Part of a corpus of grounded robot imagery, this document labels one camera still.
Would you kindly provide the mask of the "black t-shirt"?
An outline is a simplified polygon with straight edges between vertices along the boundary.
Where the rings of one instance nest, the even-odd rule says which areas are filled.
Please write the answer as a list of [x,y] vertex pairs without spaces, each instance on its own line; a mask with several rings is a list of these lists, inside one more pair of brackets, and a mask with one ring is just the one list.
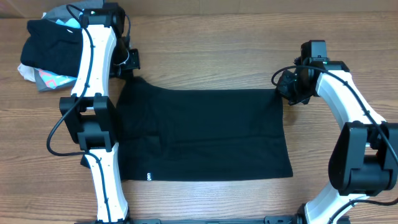
[[293,175],[272,89],[168,90],[140,77],[116,105],[123,180],[234,181]]

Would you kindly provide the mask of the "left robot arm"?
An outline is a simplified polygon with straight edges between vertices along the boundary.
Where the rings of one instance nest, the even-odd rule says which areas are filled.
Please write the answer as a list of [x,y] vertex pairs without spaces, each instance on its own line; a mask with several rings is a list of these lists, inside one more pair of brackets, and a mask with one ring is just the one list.
[[83,50],[78,77],[69,97],[60,99],[61,122],[67,125],[79,155],[90,169],[97,199],[95,223],[130,223],[129,205],[119,174],[121,123],[109,98],[110,78],[129,78],[140,67],[130,46],[129,21],[116,2],[80,11]]

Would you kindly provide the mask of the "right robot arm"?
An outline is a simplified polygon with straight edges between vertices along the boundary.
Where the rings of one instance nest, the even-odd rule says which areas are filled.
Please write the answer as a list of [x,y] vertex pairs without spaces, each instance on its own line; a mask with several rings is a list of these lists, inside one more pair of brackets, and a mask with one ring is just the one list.
[[290,106],[323,98],[341,132],[328,163],[329,182],[295,215],[266,216],[265,223],[349,223],[346,212],[359,203],[392,206],[374,196],[397,183],[397,123],[376,113],[355,87],[349,68],[327,56],[324,40],[300,47],[293,66],[277,71],[276,91]]

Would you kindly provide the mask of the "light blue garment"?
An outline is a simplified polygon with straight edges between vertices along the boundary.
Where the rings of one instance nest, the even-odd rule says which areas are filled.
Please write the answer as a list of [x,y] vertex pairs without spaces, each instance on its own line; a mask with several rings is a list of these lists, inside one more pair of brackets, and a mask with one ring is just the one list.
[[67,20],[66,22],[63,22],[62,20],[57,19],[55,23],[58,25],[67,26],[67,27],[71,27],[74,29],[81,28],[80,23],[74,18],[71,18],[71,19]]

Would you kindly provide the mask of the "folded black shirt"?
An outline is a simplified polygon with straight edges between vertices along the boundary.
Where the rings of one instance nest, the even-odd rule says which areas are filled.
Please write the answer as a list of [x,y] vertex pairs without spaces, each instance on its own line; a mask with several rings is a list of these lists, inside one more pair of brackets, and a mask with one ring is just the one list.
[[81,29],[46,19],[29,20],[30,34],[21,53],[21,63],[57,75],[77,77],[83,50]]

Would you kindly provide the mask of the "blue garment with red print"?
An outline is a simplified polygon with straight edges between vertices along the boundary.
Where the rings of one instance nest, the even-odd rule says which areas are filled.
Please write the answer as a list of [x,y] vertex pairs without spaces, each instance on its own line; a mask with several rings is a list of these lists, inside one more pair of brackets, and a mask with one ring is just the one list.
[[68,86],[73,86],[76,82],[75,77],[57,75],[56,73],[36,69],[35,80],[39,91],[50,91]]

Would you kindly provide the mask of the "folded grey shirt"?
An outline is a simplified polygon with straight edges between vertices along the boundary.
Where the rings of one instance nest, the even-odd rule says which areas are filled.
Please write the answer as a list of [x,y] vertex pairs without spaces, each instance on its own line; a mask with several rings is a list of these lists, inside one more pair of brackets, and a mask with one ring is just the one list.
[[[88,0],[88,1],[80,1],[80,2],[73,2],[72,5],[80,8],[80,9],[100,9],[103,7],[104,1],[103,0]],[[42,17],[43,19],[48,19],[53,22],[56,22],[57,19],[66,22],[67,20],[73,18],[70,13],[66,9],[66,5],[62,5],[56,7],[46,13]]]

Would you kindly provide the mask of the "white folded garment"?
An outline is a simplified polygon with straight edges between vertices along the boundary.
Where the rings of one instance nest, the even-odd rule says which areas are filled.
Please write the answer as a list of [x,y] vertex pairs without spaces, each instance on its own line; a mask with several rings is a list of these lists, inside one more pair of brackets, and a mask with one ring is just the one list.
[[17,70],[25,80],[35,83],[35,68],[21,63]]

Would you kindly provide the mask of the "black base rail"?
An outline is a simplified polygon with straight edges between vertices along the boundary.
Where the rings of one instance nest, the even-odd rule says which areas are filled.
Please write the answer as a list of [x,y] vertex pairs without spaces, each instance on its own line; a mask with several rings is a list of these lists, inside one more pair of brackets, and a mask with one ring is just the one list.
[[233,219],[204,219],[204,220],[160,220],[130,219],[118,221],[129,224],[303,224],[305,221],[299,215],[276,215],[264,218],[233,218]]

